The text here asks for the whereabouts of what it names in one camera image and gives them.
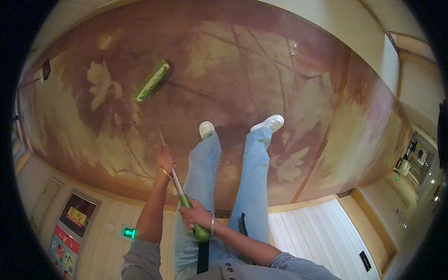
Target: metal pole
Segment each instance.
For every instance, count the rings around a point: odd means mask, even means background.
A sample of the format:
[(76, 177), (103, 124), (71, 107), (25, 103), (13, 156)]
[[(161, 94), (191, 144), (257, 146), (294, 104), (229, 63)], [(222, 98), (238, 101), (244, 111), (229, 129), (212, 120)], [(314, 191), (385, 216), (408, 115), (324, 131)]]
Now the metal pole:
[[(151, 101), (152, 101), (152, 107), (154, 108), (154, 114), (155, 114), (155, 127), (156, 127), (156, 129), (157, 129), (157, 134), (158, 134), (158, 136), (159, 136), (160, 141), (162, 142), (162, 145), (165, 145), (164, 134), (163, 134), (163, 132), (162, 132), (162, 129), (160, 128), (159, 120), (158, 120), (158, 117), (157, 117), (157, 110), (156, 110), (156, 108), (155, 108), (154, 93), (151, 93), (150, 96), (151, 96)], [(181, 185), (181, 183), (180, 183), (180, 181), (179, 181), (179, 178), (177, 178), (177, 174), (176, 174), (176, 171), (174, 170), (174, 167), (171, 169), (171, 176), (172, 176), (172, 178), (173, 178), (174, 185), (176, 185), (176, 189), (177, 189), (177, 192), (179, 193), (179, 196), (183, 195), (183, 194), (184, 194), (184, 191), (183, 191), (183, 189), (182, 189), (182, 185)]]

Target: mop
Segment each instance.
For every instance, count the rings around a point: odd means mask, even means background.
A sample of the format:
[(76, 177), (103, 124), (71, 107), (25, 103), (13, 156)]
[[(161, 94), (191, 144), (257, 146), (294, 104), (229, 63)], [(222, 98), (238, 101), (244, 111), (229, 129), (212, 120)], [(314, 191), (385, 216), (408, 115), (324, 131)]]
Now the mop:
[[(157, 129), (157, 134), (159, 136), (160, 141), (162, 142), (162, 145), (165, 145), (165, 138), (162, 133), (162, 129), (160, 128), (159, 122), (157, 120), (157, 110), (155, 107), (155, 99), (154, 99), (154, 92), (155, 92), (155, 86), (157, 85), (160, 80), (164, 77), (168, 69), (170, 68), (170, 65), (166, 61), (162, 61), (158, 65), (156, 65), (154, 71), (152, 74), (146, 79), (146, 81), (141, 84), (140, 88), (137, 90), (137, 92), (134, 95), (134, 100), (137, 102), (142, 102), (147, 96), (150, 96), (152, 100), (152, 106), (154, 109), (155, 114), (155, 126)], [(188, 196), (184, 194), (184, 191), (182, 189), (182, 185), (179, 181), (179, 178), (177, 178), (176, 171), (174, 168), (171, 170), (171, 176), (173, 178), (174, 184), (176, 185), (177, 192), (179, 194), (179, 200), (181, 201), (181, 205), (192, 208), (191, 202), (188, 199)], [(210, 238), (210, 231), (207, 229), (201, 227), (197, 223), (194, 223), (194, 238), (198, 242), (205, 242)]]

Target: silver bangle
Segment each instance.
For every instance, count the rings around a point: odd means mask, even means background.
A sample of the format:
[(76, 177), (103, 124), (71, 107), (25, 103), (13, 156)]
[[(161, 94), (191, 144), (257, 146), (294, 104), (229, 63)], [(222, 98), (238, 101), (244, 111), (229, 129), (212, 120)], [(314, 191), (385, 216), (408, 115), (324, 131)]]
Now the silver bangle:
[(215, 217), (211, 217), (210, 235), (215, 235)]

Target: green handle grip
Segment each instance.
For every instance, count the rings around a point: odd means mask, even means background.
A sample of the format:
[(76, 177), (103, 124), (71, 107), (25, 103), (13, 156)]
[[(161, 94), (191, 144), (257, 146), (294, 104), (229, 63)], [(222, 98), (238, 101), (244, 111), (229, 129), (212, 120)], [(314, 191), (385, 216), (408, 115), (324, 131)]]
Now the green handle grip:
[[(186, 194), (183, 194), (179, 197), (181, 201), (181, 205), (192, 208), (191, 201), (188, 199), (188, 196)], [(197, 242), (205, 242), (210, 238), (210, 231), (206, 228), (201, 227), (197, 223), (194, 223), (194, 238), (196, 238)]]

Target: black strap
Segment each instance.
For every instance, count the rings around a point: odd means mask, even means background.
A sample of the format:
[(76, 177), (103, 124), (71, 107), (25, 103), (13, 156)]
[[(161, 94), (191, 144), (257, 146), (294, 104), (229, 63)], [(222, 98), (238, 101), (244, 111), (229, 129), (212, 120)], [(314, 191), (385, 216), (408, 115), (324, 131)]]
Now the black strap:
[(210, 240), (199, 243), (197, 274), (208, 271), (208, 249)]
[[(246, 224), (244, 222), (244, 217), (246, 214), (241, 213), (241, 220), (239, 223), (240, 232), (246, 236), (247, 235), (247, 229)], [(198, 269), (196, 271), (197, 274), (201, 274), (208, 271), (208, 251), (210, 247), (210, 239), (206, 242), (199, 243), (199, 249), (198, 249)]]
[(245, 224), (245, 222), (244, 222), (244, 217), (245, 217), (245, 216), (246, 216), (246, 214), (241, 213), (240, 233), (241, 233), (241, 234), (244, 234), (244, 235), (246, 235), (246, 236), (249, 236), (249, 235), (247, 235), (246, 224)]

